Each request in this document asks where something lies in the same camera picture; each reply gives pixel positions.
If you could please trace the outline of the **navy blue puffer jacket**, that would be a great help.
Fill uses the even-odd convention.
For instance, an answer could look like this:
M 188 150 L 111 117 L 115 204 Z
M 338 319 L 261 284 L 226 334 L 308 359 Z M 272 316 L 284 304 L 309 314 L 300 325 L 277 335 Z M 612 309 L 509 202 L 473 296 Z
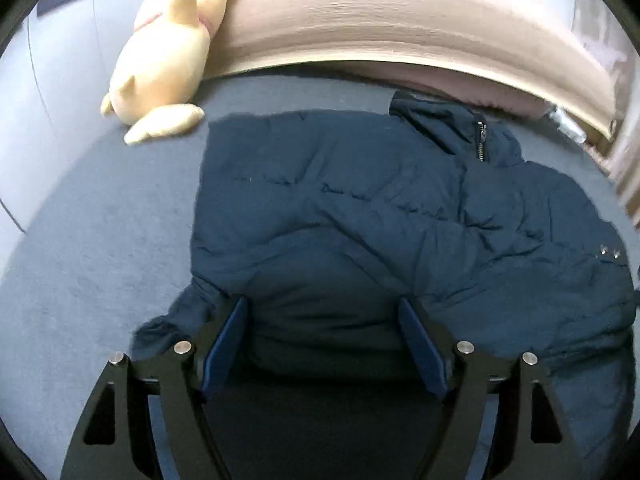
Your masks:
M 234 115 L 209 128 L 191 279 L 137 329 L 157 356 L 224 300 L 253 310 L 208 418 L 239 479 L 408 479 L 439 407 L 396 306 L 549 367 L 588 479 L 634 405 L 634 283 L 620 234 L 500 122 L 397 93 L 385 114 Z

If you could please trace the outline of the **grey bed sheet mattress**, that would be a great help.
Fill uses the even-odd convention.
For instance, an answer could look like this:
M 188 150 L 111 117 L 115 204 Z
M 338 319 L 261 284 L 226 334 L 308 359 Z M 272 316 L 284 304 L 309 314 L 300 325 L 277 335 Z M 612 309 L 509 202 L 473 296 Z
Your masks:
M 289 110 L 386 113 L 395 89 L 325 73 L 267 72 L 205 84 L 207 119 Z M 99 137 L 30 222 L 1 279 L 1 418 L 48 479 L 58 479 L 77 419 L 107 357 L 165 313 L 188 284 L 193 202 L 207 122 L 126 146 Z M 546 127 L 511 126 L 525 159 L 575 179 L 625 241 L 639 285 L 639 234 L 591 157 Z

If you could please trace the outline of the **white crumpled cloth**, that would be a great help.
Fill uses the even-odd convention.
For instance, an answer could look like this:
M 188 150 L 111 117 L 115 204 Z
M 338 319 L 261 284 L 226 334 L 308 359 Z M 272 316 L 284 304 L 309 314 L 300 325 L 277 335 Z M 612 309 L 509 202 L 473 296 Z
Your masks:
M 555 125 L 560 133 L 564 134 L 564 136 L 574 143 L 578 145 L 584 145 L 586 143 L 587 135 L 584 129 L 561 107 L 552 106 L 550 110 L 548 110 L 546 117 L 549 119 L 549 122 Z

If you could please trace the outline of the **yellow Pikachu plush toy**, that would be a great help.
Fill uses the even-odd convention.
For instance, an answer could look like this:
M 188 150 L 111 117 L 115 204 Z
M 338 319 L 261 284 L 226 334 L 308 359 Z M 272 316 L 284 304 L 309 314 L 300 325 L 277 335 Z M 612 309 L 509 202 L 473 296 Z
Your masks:
M 181 136 L 205 116 L 192 103 L 228 0 L 144 0 L 100 105 L 127 145 Z

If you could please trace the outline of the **beige woven bamboo mat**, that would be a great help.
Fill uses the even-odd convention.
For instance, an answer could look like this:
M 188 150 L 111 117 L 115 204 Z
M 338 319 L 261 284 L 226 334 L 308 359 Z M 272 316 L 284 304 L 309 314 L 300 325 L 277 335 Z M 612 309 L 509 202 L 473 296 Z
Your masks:
M 206 76 L 315 62 L 456 70 L 553 103 L 608 136 L 614 84 L 553 0 L 230 0 Z

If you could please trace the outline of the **beige patterned curtain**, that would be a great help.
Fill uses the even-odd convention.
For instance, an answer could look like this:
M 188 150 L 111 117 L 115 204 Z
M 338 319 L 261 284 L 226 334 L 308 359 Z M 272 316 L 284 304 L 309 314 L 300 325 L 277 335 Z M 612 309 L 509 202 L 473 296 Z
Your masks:
M 613 81 L 611 137 L 594 156 L 613 182 L 634 226 L 639 225 L 639 53 L 603 0 L 575 0 L 572 31 Z

